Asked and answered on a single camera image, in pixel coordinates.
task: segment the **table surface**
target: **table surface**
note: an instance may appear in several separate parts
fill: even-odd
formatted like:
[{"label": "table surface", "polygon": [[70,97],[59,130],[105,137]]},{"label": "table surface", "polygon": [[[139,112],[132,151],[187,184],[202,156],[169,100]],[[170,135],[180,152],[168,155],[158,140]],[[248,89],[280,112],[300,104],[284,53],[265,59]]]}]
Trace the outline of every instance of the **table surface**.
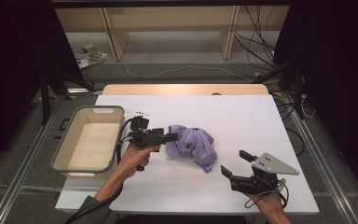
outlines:
[{"label": "table surface", "polygon": [[103,95],[267,95],[262,84],[112,84]]},{"label": "table surface", "polygon": [[[256,156],[268,152],[300,171],[300,175],[278,175],[280,179],[286,179],[290,191],[285,210],[289,214],[319,212],[270,95],[101,95],[96,105],[121,105],[128,113],[149,112],[149,128],[164,128],[165,132],[175,123],[202,128],[213,136],[218,155],[213,170],[205,174],[193,161],[170,158],[162,146],[159,153],[152,154],[145,171],[126,181],[120,197],[111,205],[115,212],[166,215],[258,213],[255,206],[244,208],[247,198],[232,191],[228,179],[220,173],[221,164],[234,175],[250,176],[253,173],[251,164],[239,157],[239,150]],[[56,208],[76,210],[102,184],[103,180],[68,178]]]}]

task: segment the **human arm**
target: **human arm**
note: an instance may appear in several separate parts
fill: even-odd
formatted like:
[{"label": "human arm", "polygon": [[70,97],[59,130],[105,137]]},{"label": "human arm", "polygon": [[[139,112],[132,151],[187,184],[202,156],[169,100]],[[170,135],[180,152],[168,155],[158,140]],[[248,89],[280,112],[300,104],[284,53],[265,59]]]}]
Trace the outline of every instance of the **human arm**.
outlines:
[{"label": "human arm", "polygon": [[283,211],[281,198],[276,193],[270,193],[265,196],[255,196],[245,194],[258,207],[260,212],[266,217],[270,224],[290,224],[290,220]]},{"label": "human arm", "polygon": [[146,166],[149,163],[150,153],[159,150],[159,148],[160,146],[153,146],[140,149],[134,144],[130,144],[121,162],[98,190],[94,198],[101,202],[113,196],[124,181],[136,173],[136,166]]},{"label": "human arm", "polygon": [[[93,198],[90,196],[87,197],[79,211],[87,209],[90,206],[93,206],[114,196],[117,191],[120,190],[124,181],[136,173],[136,166],[146,166],[149,163],[150,153],[159,150],[159,148],[160,146],[138,148],[133,144],[129,144],[118,166],[113,170],[112,174],[107,178],[95,196]],[[106,204],[96,210],[88,212],[85,216],[81,216],[73,223],[104,223],[105,220],[109,217],[110,213],[111,210],[109,209],[109,204]]]}]

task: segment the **sleeve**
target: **sleeve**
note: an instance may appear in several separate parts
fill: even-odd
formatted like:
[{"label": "sleeve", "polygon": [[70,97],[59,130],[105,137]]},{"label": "sleeve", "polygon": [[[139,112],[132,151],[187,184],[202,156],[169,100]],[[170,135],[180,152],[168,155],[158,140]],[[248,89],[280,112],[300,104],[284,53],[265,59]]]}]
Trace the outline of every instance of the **sleeve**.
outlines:
[{"label": "sleeve", "polygon": [[[94,198],[88,196],[83,204],[80,206],[79,210],[87,208],[93,204],[96,204],[98,201]],[[75,224],[103,224],[109,217],[112,210],[110,210],[109,205],[100,207],[94,211],[91,211],[84,215],[83,217],[78,218],[73,223]]]}]

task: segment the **white table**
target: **white table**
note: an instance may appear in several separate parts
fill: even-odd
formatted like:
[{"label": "white table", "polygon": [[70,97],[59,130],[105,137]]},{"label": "white table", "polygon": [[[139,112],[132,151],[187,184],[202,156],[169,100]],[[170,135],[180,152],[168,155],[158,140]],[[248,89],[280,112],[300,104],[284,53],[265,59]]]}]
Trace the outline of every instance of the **white table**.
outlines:
[{"label": "white table", "polygon": [[[269,95],[125,96],[101,95],[96,105],[121,105],[126,113],[150,113],[149,128],[182,124],[202,128],[214,138],[218,156],[213,170],[205,174],[193,161],[168,157],[165,146],[153,153],[145,171],[124,183],[111,209],[126,214],[244,215],[247,198],[230,189],[220,172],[223,164],[234,175],[250,176],[251,164],[239,157],[239,150],[259,156],[264,152],[293,166],[300,175],[285,178],[290,199],[288,214],[316,214],[319,209],[302,173],[279,112]],[[103,180],[67,179],[56,208],[74,211],[87,195],[93,196]]]}]

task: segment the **black curtain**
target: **black curtain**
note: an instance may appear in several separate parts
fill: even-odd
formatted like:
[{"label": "black curtain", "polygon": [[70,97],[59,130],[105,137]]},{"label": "black curtain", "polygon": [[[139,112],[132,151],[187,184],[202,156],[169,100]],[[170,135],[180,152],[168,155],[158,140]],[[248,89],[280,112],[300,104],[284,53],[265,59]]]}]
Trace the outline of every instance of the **black curtain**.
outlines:
[{"label": "black curtain", "polygon": [[[276,63],[288,59],[317,8],[292,7],[276,47]],[[358,178],[358,1],[334,1],[305,48],[304,92]],[[287,78],[295,83],[295,75]]]},{"label": "black curtain", "polygon": [[[30,109],[46,67],[84,81],[54,9],[14,2],[0,1],[0,151]],[[54,78],[56,89],[64,87]]]}]

